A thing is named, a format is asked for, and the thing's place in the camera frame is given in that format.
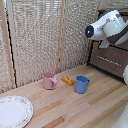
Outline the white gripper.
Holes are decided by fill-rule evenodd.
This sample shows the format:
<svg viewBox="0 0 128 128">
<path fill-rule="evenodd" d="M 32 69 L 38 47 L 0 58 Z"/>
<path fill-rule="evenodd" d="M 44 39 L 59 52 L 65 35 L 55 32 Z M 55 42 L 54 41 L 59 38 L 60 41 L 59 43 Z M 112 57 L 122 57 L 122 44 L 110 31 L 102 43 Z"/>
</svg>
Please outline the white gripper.
<svg viewBox="0 0 128 128">
<path fill-rule="evenodd" d="M 99 48 L 108 48 L 110 45 L 110 43 L 108 42 L 107 39 L 101 41 L 100 45 L 99 45 Z"/>
</svg>

